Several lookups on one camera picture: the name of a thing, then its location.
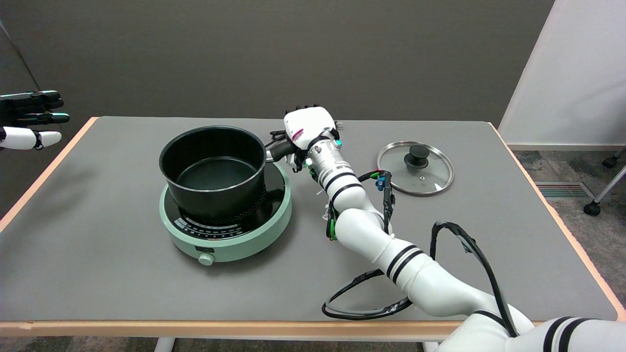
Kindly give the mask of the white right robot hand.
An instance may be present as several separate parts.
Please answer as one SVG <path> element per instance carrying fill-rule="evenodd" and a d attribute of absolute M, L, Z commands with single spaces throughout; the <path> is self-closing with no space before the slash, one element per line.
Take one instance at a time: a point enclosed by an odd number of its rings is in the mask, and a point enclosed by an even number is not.
<path fill-rule="evenodd" d="M 265 145 L 266 162 L 286 158 L 294 172 L 302 170 L 309 150 L 322 140 L 340 140 L 337 123 L 319 105 L 297 106 L 286 111 L 283 130 L 270 132 L 272 140 Z"/>

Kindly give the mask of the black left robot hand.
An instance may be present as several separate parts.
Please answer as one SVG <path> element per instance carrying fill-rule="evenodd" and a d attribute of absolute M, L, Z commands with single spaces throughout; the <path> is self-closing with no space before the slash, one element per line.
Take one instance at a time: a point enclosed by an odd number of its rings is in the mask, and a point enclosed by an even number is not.
<path fill-rule="evenodd" d="M 54 110 L 64 106 L 56 90 L 27 91 L 0 96 L 0 147 L 2 150 L 41 150 L 60 142 L 62 134 L 34 130 L 33 126 L 63 124 L 67 113 Z"/>

